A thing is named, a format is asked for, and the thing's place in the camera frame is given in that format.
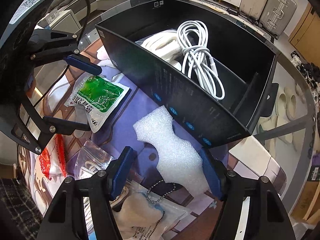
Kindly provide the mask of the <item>wooden door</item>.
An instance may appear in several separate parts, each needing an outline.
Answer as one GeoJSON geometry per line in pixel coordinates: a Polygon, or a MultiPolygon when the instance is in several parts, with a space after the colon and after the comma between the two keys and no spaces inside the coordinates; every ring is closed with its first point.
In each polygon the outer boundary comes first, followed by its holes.
{"type": "Polygon", "coordinates": [[[289,36],[289,42],[308,62],[320,64],[320,19],[309,3],[289,36]]]}

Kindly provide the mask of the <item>open cardboard box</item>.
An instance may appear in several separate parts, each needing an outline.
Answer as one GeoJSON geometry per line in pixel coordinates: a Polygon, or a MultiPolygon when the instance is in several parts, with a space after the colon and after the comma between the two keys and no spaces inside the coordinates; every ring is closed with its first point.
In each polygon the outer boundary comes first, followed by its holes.
{"type": "Polygon", "coordinates": [[[292,209],[291,222],[317,225],[319,222],[319,182],[307,181],[294,208],[292,209]]]}

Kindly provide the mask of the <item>anime print desk mat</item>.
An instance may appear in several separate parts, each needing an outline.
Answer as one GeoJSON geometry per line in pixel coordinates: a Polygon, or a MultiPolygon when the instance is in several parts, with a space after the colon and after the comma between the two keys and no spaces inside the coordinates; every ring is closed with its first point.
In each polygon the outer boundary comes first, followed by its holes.
{"type": "MultiPolygon", "coordinates": [[[[42,67],[36,81],[43,83],[44,89],[48,89],[50,78],[58,78],[58,82],[48,90],[48,94],[43,99],[40,98],[40,89],[35,90],[32,100],[38,102],[37,109],[40,113],[69,121],[83,122],[85,115],[80,110],[65,106],[65,101],[70,96],[74,84],[82,75],[81,70],[67,67],[62,61],[42,67]]],[[[39,157],[22,146],[18,147],[19,165],[25,176],[27,187],[41,213],[46,212],[64,177],[74,175],[75,163],[78,155],[82,153],[84,144],[92,145],[99,153],[108,157],[119,155],[120,145],[117,141],[117,133],[130,111],[137,109],[138,106],[144,106],[147,112],[156,108],[156,104],[140,89],[131,87],[124,105],[114,117],[106,120],[99,132],[75,131],[71,135],[65,135],[63,137],[66,162],[64,171],[52,164],[52,174],[43,174],[39,157]]],[[[127,138],[137,151],[137,159],[129,178],[145,189],[152,187],[154,194],[166,193],[168,200],[190,209],[186,217],[165,230],[163,239],[208,239],[216,224],[221,202],[210,191],[193,197],[181,186],[171,186],[161,182],[161,175],[156,168],[158,163],[156,149],[150,144],[137,141],[135,132],[130,132],[127,138]]],[[[222,161],[228,169],[235,170],[246,178],[257,179],[262,175],[267,176],[276,191],[283,193],[286,187],[285,172],[273,155],[265,158],[262,151],[253,137],[211,149],[212,155],[222,161]]]]}

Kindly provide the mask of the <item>red white balloon glue bag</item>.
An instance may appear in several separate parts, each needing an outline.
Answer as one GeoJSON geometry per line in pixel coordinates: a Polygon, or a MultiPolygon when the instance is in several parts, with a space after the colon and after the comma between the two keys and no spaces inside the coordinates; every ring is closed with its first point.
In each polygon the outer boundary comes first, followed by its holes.
{"type": "Polygon", "coordinates": [[[39,155],[39,163],[42,174],[49,180],[53,176],[62,175],[67,177],[65,145],[63,136],[55,134],[46,148],[39,155]]]}

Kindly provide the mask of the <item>white foam piece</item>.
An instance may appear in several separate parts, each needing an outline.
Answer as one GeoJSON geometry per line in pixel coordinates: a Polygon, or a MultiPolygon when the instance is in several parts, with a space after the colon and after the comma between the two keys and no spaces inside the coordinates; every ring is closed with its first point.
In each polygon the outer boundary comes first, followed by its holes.
{"type": "Polygon", "coordinates": [[[165,183],[183,186],[193,197],[209,189],[203,161],[191,142],[178,137],[165,106],[133,124],[137,140],[151,144],[158,153],[157,170],[165,183]]]}

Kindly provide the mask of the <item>pair of beige slippers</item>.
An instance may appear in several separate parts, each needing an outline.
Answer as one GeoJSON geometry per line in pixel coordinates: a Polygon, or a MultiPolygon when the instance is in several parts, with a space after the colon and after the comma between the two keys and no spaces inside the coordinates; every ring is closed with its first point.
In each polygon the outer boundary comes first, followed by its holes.
{"type": "Polygon", "coordinates": [[[306,115],[306,105],[299,94],[291,87],[279,86],[275,101],[275,111],[278,119],[293,121],[306,115]]]}

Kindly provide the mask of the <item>silver aluminium suitcase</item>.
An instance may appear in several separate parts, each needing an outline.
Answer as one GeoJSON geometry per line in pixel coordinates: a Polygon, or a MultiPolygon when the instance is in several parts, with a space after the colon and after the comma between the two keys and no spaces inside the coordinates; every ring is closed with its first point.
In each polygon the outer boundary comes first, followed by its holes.
{"type": "Polygon", "coordinates": [[[296,9],[295,0],[267,0],[258,25],[278,39],[291,21],[296,9]]]}

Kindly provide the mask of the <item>grey cabinet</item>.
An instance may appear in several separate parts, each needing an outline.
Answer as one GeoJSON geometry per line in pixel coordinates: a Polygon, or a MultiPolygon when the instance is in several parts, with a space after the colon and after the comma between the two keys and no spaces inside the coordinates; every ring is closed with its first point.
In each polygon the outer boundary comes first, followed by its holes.
{"type": "Polygon", "coordinates": [[[54,15],[48,15],[40,20],[37,24],[43,29],[64,31],[75,34],[81,29],[81,24],[72,10],[56,12],[54,15]]]}

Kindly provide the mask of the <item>green white snack packet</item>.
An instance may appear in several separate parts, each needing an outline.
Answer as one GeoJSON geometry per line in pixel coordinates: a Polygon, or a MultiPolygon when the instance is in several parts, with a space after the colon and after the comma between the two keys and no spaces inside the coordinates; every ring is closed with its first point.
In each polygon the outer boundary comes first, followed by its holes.
{"type": "Polygon", "coordinates": [[[102,75],[85,73],[77,79],[65,106],[83,109],[91,131],[97,133],[125,98],[129,89],[129,87],[112,82],[102,75]]]}

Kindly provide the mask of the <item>black cardboard box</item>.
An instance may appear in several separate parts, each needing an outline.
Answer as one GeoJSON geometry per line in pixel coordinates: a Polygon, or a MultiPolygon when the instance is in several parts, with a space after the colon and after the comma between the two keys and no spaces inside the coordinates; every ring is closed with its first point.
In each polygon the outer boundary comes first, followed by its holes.
{"type": "Polygon", "coordinates": [[[278,51],[231,17],[189,0],[128,0],[107,10],[96,25],[115,67],[168,111],[204,147],[252,135],[272,84],[278,51]],[[179,71],[138,44],[185,21],[208,28],[212,55],[225,97],[201,88],[192,70],[179,71]]]}

